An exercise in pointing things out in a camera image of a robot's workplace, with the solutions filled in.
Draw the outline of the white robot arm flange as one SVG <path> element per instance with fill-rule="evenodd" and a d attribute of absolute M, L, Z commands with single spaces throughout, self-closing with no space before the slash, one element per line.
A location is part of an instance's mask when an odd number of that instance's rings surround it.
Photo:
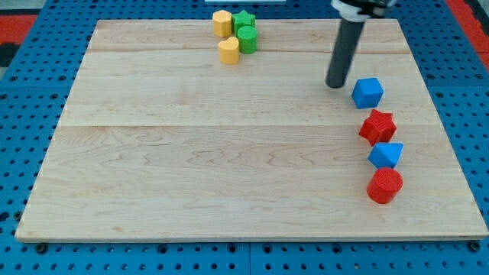
<path fill-rule="evenodd" d="M 331 0 L 331 6 L 350 22 L 361 23 L 370 18 L 384 18 L 397 0 Z"/>

